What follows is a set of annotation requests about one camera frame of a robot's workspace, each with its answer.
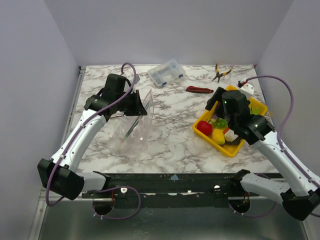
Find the green toy scallion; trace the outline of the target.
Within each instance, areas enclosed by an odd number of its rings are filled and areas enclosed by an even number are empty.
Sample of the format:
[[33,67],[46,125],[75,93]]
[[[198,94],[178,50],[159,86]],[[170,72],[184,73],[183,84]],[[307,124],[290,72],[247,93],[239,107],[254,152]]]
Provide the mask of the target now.
[[153,110],[152,110],[152,105],[153,105],[153,100],[149,99],[147,102],[143,103],[144,108],[147,110],[147,116],[145,116],[145,118],[141,115],[138,116],[132,123],[132,125],[130,126],[130,128],[128,129],[128,131],[126,132],[126,134],[124,135],[124,138],[128,138],[132,132],[135,130],[135,128],[138,126],[139,122],[141,122],[142,120],[145,119],[152,119],[152,115],[153,115]]

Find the toy celery stalk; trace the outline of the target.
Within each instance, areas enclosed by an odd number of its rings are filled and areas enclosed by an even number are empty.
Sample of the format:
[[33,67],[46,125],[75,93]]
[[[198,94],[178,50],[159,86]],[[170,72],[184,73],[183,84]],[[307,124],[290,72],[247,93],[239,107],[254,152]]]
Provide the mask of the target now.
[[228,142],[247,141],[250,145],[264,139],[266,119],[261,107],[249,104],[246,108],[230,109],[225,114],[228,129],[225,138]]

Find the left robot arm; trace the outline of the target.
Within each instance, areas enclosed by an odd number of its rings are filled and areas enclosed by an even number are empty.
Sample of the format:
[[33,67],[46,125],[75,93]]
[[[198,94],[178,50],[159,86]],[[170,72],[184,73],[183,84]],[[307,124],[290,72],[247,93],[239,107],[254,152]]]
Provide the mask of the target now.
[[117,112],[127,117],[146,116],[138,90],[126,77],[109,74],[105,86],[87,99],[80,120],[67,140],[49,159],[37,165],[42,186],[63,198],[74,200],[82,192],[94,191],[104,198],[110,194],[111,185],[105,174],[93,172],[78,174],[77,170],[85,151],[100,129]]

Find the clear zip top bag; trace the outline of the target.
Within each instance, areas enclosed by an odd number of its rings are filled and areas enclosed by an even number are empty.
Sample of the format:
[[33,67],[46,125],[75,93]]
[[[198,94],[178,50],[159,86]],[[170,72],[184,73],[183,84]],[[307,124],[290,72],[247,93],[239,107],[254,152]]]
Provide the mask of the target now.
[[145,95],[142,105],[145,116],[124,116],[108,140],[109,150],[118,156],[136,156],[148,148],[154,115],[154,100],[151,90]]

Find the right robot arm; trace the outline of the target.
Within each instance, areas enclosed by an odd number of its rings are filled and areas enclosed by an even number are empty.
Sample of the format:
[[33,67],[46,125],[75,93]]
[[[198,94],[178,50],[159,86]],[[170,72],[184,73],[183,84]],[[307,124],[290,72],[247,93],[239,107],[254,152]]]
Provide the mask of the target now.
[[279,131],[262,115],[252,114],[249,100],[239,90],[219,87],[207,101],[206,110],[218,108],[228,127],[262,153],[285,179],[279,183],[240,170],[232,178],[230,191],[241,196],[254,193],[281,204],[299,221],[305,220],[320,204],[320,177],[308,169],[282,142]]

